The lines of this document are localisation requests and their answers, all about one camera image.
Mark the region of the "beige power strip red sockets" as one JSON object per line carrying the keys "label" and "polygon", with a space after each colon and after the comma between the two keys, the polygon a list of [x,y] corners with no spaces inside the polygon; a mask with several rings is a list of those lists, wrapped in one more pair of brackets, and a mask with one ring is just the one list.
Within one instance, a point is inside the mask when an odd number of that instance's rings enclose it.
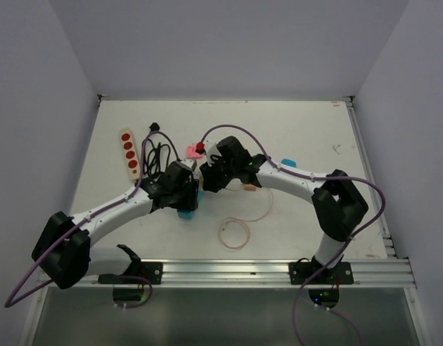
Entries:
{"label": "beige power strip red sockets", "polygon": [[130,128],[123,128],[119,131],[120,146],[122,149],[127,174],[132,181],[137,181],[140,177],[140,159]]}

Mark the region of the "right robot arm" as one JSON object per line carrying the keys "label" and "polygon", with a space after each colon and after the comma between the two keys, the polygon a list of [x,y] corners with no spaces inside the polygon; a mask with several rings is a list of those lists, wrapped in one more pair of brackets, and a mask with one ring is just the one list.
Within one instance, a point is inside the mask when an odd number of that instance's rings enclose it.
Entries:
{"label": "right robot arm", "polygon": [[238,179],[245,185],[282,191],[310,203],[323,231],[311,273],[320,283],[336,276],[343,247],[369,209],[345,172],[336,169],[331,174],[313,176],[285,167],[266,154],[252,156],[234,136],[199,142],[196,152],[206,158],[200,167],[205,191],[218,192]]}

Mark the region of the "blue adapter plug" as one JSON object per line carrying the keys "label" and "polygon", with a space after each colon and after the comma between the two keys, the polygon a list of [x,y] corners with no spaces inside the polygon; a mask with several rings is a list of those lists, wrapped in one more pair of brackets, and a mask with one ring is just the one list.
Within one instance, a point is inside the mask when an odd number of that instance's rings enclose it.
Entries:
{"label": "blue adapter plug", "polygon": [[296,168],[297,167],[296,162],[291,160],[291,159],[283,159],[283,160],[281,160],[281,165],[285,165],[285,166],[292,167],[292,168]]}

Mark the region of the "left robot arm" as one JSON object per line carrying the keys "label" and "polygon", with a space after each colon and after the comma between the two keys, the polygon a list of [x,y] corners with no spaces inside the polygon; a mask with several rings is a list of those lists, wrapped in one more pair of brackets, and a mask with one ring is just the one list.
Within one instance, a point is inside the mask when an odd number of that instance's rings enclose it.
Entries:
{"label": "left robot arm", "polygon": [[60,289],[70,288],[90,275],[112,283],[139,280],[146,271],[130,247],[118,244],[99,248],[98,241],[126,223],[163,208],[196,210],[196,167],[192,159],[173,161],[156,181],[142,179],[104,205],[73,216],[55,213],[48,219],[32,259]]}

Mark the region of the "teal USB power strip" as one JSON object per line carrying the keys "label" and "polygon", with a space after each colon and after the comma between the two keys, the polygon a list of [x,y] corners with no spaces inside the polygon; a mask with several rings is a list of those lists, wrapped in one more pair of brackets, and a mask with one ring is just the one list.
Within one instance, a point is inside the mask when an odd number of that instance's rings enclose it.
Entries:
{"label": "teal USB power strip", "polygon": [[196,210],[199,208],[200,206],[200,202],[203,199],[204,196],[204,192],[203,191],[199,191],[197,193],[197,199],[196,199],[196,207],[194,210],[181,210],[179,209],[177,211],[177,215],[180,219],[182,220],[186,220],[186,221],[190,221],[193,219],[194,214],[196,213]]}

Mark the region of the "pink plug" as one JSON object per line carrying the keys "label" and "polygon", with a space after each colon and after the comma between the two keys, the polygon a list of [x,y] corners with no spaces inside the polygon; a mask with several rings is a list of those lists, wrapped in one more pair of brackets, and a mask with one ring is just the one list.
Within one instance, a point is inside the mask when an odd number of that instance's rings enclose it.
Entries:
{"label": "pink plug", "polygon": [[196,145],[191,145],[186,147],[186,151],[185,151],[185,157],[187,159],[202,159],[203,155],[197,152],[197,146]]}

